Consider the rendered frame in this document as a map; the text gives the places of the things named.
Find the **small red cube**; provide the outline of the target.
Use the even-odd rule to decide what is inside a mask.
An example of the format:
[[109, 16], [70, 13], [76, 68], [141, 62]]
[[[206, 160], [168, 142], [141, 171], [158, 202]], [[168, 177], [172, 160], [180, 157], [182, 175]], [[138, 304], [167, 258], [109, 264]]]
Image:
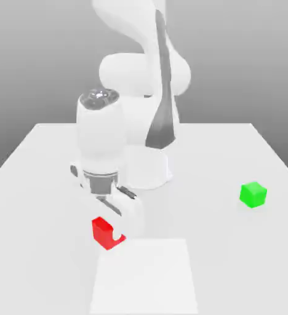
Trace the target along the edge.
[[92, 231], [94, 239], [106, 250], [111, 250], [126, 240], [123, 234], [115, 240], [113, 238], [113, 227], [102, 217], [92, 220]]

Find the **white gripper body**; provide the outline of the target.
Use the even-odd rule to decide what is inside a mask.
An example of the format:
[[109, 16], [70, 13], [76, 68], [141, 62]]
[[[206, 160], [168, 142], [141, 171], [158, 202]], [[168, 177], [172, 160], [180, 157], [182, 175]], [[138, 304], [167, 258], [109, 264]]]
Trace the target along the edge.
[[136, 194], [125, 189], [114, 189], [111, 194], [91, 197], [97, 208], [95, 211], [109, 224], [113, 218], [123, 217], [127, 224], [125, 237], [137, 237], [145, 225], [145, 211]]

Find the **small green cube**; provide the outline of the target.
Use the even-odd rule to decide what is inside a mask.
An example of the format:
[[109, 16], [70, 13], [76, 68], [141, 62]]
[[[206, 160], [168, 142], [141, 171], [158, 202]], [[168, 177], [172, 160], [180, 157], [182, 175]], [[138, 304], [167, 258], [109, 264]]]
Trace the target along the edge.
[[255, 208], [265, 203], [267, 189], [258, 182], [250, 182], [241, 185], [239, 200], [246, 206]]

